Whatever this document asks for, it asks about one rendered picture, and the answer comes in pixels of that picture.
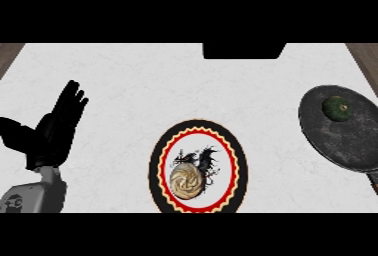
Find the dark green round squash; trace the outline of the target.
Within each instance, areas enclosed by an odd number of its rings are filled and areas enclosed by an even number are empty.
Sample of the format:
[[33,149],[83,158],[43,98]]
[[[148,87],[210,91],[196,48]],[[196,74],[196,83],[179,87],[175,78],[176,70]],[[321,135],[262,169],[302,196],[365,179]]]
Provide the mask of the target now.
[[336,122],[345,122],[352,117],[351,103],[342,96],[331,96],[324,100],[323,111]]

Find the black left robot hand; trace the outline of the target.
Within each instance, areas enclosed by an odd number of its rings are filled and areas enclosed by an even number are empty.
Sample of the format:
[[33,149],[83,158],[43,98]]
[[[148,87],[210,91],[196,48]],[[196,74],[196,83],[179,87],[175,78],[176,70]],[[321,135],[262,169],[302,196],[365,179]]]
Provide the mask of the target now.
[[89,99],[80,90],[80,83],[72,80],[60,95],[54,110],[36,128],[30,128],[11,118],[0,117],[0,138],[12,150],[26,154],[26,169],[60,167],[70,155],[76,127]]

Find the black red patterned plate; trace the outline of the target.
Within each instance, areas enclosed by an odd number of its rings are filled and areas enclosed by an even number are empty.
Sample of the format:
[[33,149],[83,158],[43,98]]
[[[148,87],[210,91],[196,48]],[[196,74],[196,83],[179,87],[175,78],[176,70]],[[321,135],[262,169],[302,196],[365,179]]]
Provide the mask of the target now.
[[[170,190],[170,174],[182,163],[199,168],[204,184],[191,200]],[[150,190],[165,213],[235,213],[247,192],[249,165],[231,131],[218,123],[193,119],[163,134],[150,161]]]

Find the dark grey frying pan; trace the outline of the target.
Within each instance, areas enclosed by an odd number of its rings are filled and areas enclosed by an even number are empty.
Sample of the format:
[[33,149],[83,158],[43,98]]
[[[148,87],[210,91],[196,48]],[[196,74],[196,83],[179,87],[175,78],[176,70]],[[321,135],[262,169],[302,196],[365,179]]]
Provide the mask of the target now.
[[[342,96],[351,103],[352,117],[333,121],[323,103]],[[357,91],[321,85],[308,91],[299,107],[302,132],[320,154],[340,167],[364,173],[378,194],[378,106]]]

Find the beige swirled squash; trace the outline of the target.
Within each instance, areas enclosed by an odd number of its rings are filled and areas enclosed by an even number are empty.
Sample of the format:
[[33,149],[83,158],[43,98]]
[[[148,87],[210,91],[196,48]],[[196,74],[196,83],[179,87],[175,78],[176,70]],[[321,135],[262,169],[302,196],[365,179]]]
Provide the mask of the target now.
[[179,164],[170,174],[170,190],[178,198],[191,200],[203,192],[203,174],[193,163]]

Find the black appliance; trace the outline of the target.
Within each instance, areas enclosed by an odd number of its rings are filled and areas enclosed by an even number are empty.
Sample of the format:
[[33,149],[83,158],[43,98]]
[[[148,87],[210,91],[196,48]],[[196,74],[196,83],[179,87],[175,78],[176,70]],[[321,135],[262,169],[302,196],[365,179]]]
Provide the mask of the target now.
[[277,59],[286,43],[204,43],[206,59]]

